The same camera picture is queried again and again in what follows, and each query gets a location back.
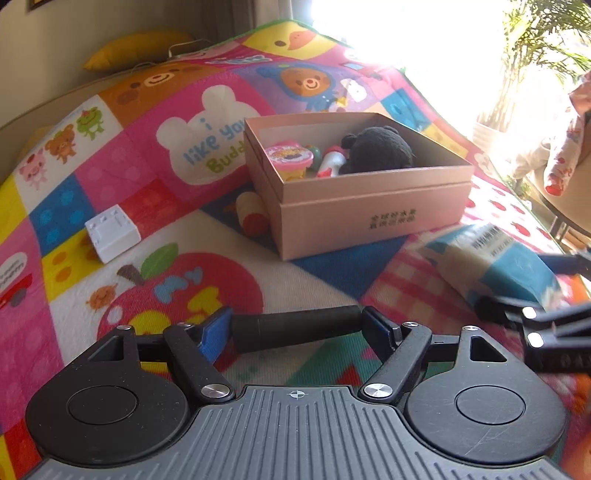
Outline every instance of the yellow pillow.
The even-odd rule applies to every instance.
[[[37,128],[27,139],[27,142],[25,142],[25,144],[22,146],[21,151],[18,153],[18,161],[21,161],[35,145],[43,140],[43,138],[51,131],[52,128],[52,125]]]
[[[177,43],[192,41],[188,33],[177,30],[154,30],[135,33],[110,41],[84,65],[93,72],[120,72],[138,63],[164,61],[168,49]]]

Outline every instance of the pink toy container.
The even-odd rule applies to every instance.
[[[274,145],[265,153],[283,181],[302,179],[314,161],[314,154],[297,144]]]
[[[379,125],[398,130],[413,149],[415,168],[284,181],[264,152],[285,140],[324,151],[347,133]],[[470,163],[379,113],[249,118],[244,138],[246,165],[283,260],[451,225],[462,217],[472,188]]]

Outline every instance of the yellow square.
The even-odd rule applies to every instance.
[[[0,185],[0,244],[8,238],[14,229],[25,219],[27,213],[22,205],[14,183],[14,176],[10,175]]]
[[[435,124],[429,125],[425,130],[421,132],[425,137],[429,137],[431,140],[437,142],[442,147],[451,150],[456,155],[462,158],[466,158],[468,150],[462,147],[459,143],[449,138],[445,133],[439,130]]]
[[[16,480],[4,435],[0,435],[0,480]]]
[[[74,234],[48,253],[41,264],[48,301],[56,299],[103,265],[86,229]]]
[[[254,32],[243,45],[272,55],[308,60],[329,51],[336,42],[287,21]]]

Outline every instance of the quilt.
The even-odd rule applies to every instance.
[[[237,313],[361,303],[435,333],[478,324],[462,298],[416,252],[426,232],[282,262],[270,236],[242,234],[236,197],[252,189],[244,118],[318,111],[379,112],[476,166],[462,222],[492,222],[536,251],[559,252],[496,176],[486,154],[455,131],[393,67],[294,21],[278,21],[142,70],[88,99],[0,187],[0,478],[40,457],[23,417],[55,373],[116,325],[160,333]],[[84,223],[118,204],[143,240],[103,265]],[[375,212],[368,228],[421,212]],[[576,279],[563,279],[586,299]],[[520,355],[518,339],[486,330]],[[216,363],[240,389],[254,384],[360,385],[379,361],[360,334],[237,355]],[[156,374],[165,365],[145,364]],[[585,413],[589,377],[548,376],[570,412],[557,461],[591,475]]]

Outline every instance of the stuffed animal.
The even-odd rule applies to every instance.
[[[413,166],[413,151],[398,131],[390,127],[369,127],[359,135],[348,134],[340,146],[348,148],[349,159],[339,174],[396,170]]]

